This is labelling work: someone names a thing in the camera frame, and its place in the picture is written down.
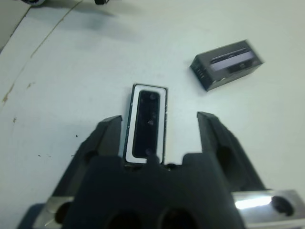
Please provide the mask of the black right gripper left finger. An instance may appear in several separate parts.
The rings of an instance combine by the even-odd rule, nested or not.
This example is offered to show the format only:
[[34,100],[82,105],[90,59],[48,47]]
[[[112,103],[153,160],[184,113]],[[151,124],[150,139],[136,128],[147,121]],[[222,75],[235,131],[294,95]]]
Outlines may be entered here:
[[120,115],[108,117],[97,124],[72,157],[53,196],[75,196],[93,158],[119,154],[121,125],[122,117]]

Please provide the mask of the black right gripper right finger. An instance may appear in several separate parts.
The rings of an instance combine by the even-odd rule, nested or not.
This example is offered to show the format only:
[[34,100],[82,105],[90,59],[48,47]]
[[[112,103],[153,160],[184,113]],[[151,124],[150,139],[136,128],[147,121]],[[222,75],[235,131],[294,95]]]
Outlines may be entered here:
[[197,113],[202,150],[214,157],[229,189],[263,191],[265,185],[234,134],[211,113]]

